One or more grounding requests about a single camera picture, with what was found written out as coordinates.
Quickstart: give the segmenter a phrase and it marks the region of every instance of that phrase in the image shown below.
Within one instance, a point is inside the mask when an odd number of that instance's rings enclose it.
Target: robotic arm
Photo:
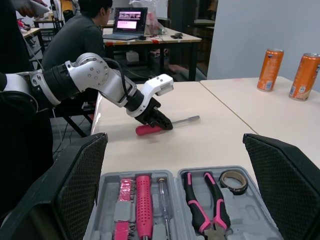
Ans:
[[[97,54],[84,53],[75,62],[66,61],[50,70],[0,73],[0,104],[24,105],[35,114],[92,88],[118,107],[126,108],[126,113],[140,123],[171,130],[171,121],[158,110],[161,104],[153,95],[173,90],[173,79],[162,74],[138,90],[134,82],[111,69],[106,61]]]

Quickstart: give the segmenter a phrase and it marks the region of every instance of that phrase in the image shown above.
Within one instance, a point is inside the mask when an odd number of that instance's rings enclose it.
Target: hand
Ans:
[[[43,5],[43,6],[45,6],[45,7],[48,6],[48,5],[45,4],[42,0],[33,0],[33,1],[35,1],[35,2],[37,2],[37,3],[39,3],[39,4],[41,4],[41,5]],[[25,16],[28,16],[29,18],[37,17],[35,11],[34,11],[32,8],[27,7],[27,6],[20,8],[20,9],[18,10],[18,12],[19,12],[23,17],[25,17]]]

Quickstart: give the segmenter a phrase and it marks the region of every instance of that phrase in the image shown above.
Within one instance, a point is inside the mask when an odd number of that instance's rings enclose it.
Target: laptop screen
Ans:
[[[146,26],[147,8],[116,8],[114,18],[114,33],[143,34]]]

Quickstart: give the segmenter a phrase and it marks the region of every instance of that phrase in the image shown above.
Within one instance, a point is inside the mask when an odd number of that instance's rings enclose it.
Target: orange soda can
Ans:
[[[267,49],[259,77],[258,85],[259,90],[271,92],[278,76],[282,58],[285,52],[281,49]]]
[[[308,99],[320,69],[320,54],[305,53],[296,72],[289,97],[299,101]]]

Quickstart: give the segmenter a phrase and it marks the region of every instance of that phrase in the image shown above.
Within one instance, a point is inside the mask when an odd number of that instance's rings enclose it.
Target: pink and black pliers handle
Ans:
[[[204,180],[210,190],[214,202],[213,227],[215,230],[218,230],[217,228],[219,226],[226,231],[230,227],[231,222],[226,210],[224,196],[210,172],[204,173]]]
[[[183,174],[185,199],[192,213],[192,225],[201,234],[204,234],[206,229],[211,227],[211,222],[204,209],[196,199],[192,186],[191,172]]]

